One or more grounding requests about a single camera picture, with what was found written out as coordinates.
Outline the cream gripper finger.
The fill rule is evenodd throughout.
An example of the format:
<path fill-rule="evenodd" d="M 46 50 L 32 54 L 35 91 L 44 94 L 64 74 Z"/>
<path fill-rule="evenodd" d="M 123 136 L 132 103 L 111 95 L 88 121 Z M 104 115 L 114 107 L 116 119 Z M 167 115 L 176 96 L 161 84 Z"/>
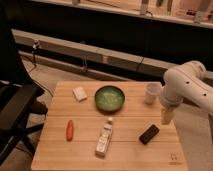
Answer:
<path fill-rule="evenodd" d="M 172 119 L 173 119 L 173 110 L 163 108 L 161 110 L 161 123 L 163 125 L 168 125 Z"/>

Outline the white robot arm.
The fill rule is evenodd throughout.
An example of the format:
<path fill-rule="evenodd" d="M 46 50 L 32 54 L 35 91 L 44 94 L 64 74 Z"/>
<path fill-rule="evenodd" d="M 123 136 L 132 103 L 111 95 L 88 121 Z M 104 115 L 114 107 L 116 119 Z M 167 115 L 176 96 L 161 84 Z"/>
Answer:
<path fill-rule="evenodd" d="M 186 98 L 213 117 L 213 87 L 203 81 L 206 68 L 199 61 L 190 61 L 169 68 L 163 76 L 159 101 L 161 123 L 167 125 L 173 119 L 173 111 Z"/>

